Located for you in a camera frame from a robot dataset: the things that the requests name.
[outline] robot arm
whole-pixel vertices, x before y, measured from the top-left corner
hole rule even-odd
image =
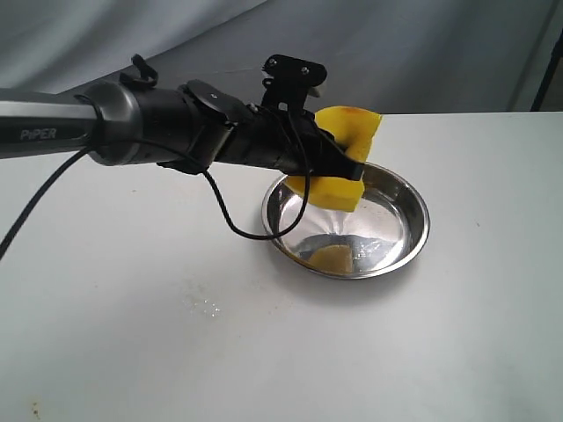
[[[292,139],[298,135],[312,176],[362,176],[363,163],[348,158],[303,109],[326,79],[319,64],[270,57],[261,105],[245,105],[199,80],[160,89],[157,72],[140,56],[133,64],[140,77],[122,74],[118,84],[95,84],[76,98],[0,90],[0,158],[74,151],[94,142],[91,157],[104,165],[157,163],[197,174],[218,161],[304,175],[303,152]],[[92,136],[96,128],[99,135]],[[142,140],[166,149],[135,143]]]

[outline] table surface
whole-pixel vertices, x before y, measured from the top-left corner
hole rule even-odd
[[[65,157],[0,162],[0,232]],[[202,178],[81,161],[0,264],[0,419],[561,420],[563,113],[387,116],[369,160],[432,228],[360,281],[231,234]],[[212,173],[261,231],[277,174]]]

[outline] metal bowl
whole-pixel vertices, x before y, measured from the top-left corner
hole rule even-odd
[[[302,199],[277,180],[262,203],[269,234],[288,227]],[[366,187],[353,213],[308,205],[301,222],[274,244],[315,273],[364,279],[389,273],[410,262],[430,231],[430,217],[418,192],[395,173],[366,164]]]

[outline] stainless steel bowl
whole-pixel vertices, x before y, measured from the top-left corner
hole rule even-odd
[[[269,234],[288,227],[302,204],[284,179],[262,203]],[[308,205],[297,227],[274,244],[313,272],[340,279],[374,277],[410,262],[430,231],[424,200],[406,180],[378,165],[365,165],[363,182],[366,189],[353,213]]]

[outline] bowl rim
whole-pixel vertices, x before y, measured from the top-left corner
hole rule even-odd
[[[341,280],[361,280],[361,279],[368,279],[368,278],[371,278],[371,277],[377,277],[378,275],[383,275],[383,274],[387,274],[387,273],[390,273],[392,271],[398,270],[399,268],[401,268],[401,267],[405,266],[406,264],[408,264],[409,262],[411,262],[420,253],[420,251],[422,251],[422,248],[426,245],[426,243],[428,241],[429,234],[430,234],[430,213],[428,212],[428,207],[426,205],[426,202],[424,201],[424,199],[422,199],[422,196],[419,194],[419,192],[414,188],[414,186],[411,183],[409,183],[407,180],[405,180],[404,178],[399,176],[394,171],[391,171],[391,170],[389,170],[389,169],[387,169],[387,168],[385,168],[381,165],[377,165],[377,164],[373,164],[373,163],[366,163],[365,165],[369,166],[369,167],[374,167],[374,168],[376,168],[380,171],[384,171],[384,172],[390,174],[391,176],[393,176],[396,180],[398,180],[404,186],[406,186],[409,190],[411,190],[411,192],[414,195],[414,198],[418,202],[420,209],[422,210],[423,229],[422,229],[422,233],[420,235],[419,241],[411,249],[411,251],[409,251],[409,253],[407,253],[399,261],[391,264],[390,266],[386,266],[384,268],[379,268],[377,270],[369,271],[369,272],[366,272],[366,273],[336,274],[336,273],[326,273],[326,272],[320,271],[317,268],[309,265],[308,262],[296,257],[293,253],[291,253],[287,248],[284,247],[283,242],[279,238],[272,240],[272,243],[275,245],[275,247],[279,251],[283,252],[283,254],[286,255],[287,257],[289,257],[292,261],[295,261],[298,264],[300,264],[301,266],[306,267],[308,270],[310,270],[310,271],[312,271],[316,274],[323,275],[325,277],[330,277],[330,278],[333,278],[333,279],[341,279]],[[272,228],[270,227],[269,220],[267,219],[267,204],[270,200],[270,197],[272,196],[272,193],[277,189],[277,187],[287,177],[288,176],[283,175],[283,176],[277,178],[274,181],[274,183],[270,187],[268,187],[268,189],[266,191],[266,195],[264,196],[264,199],[262,200],[262,212],[261,212],[262,225],[264,226],[264,230],[269,235],[273,234],[274,232],[272,231]]]

